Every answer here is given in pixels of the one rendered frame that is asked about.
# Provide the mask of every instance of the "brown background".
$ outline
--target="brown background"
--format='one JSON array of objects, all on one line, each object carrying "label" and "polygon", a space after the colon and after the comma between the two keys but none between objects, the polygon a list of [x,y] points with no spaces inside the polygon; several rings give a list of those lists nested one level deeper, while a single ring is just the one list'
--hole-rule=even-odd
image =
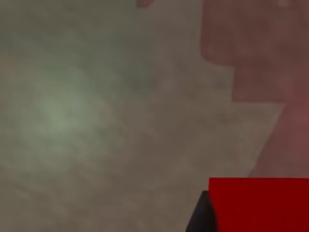
[{"label": "brown background", "polygon": [[201,0],[0,3],[0,230],[184,231],[247,176],[281,106],[231,102]]}]

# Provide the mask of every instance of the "red object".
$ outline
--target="red object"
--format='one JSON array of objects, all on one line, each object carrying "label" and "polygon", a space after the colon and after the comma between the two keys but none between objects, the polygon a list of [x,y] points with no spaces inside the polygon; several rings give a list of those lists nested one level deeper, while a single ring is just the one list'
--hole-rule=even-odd
[{"label": "red object", "polygon": [[211,178],[218,232],[308,232],[309,179]]}]

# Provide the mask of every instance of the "blurry brown surface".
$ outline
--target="blurry brown surface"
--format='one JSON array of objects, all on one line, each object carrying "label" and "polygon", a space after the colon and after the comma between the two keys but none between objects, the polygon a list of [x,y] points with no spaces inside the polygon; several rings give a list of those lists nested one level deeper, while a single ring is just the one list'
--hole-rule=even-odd
[{"label": "blurry brown surface", "polygon": [[0,3],[0,231],[184,231],[210,176],[247,176],[281,111],[232,103],[202,1]]}]

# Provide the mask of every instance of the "pinkish red area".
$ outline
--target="pinkish red area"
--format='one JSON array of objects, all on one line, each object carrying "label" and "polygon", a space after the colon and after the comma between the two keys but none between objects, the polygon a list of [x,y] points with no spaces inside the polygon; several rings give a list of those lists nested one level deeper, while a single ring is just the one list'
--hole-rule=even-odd
[{"label": "pinkish red area", "polygon": [[309,1],[287,3],[203,1],[201,53],[234,67],[232,100],[285,104],[250,176],[309,176]]}]

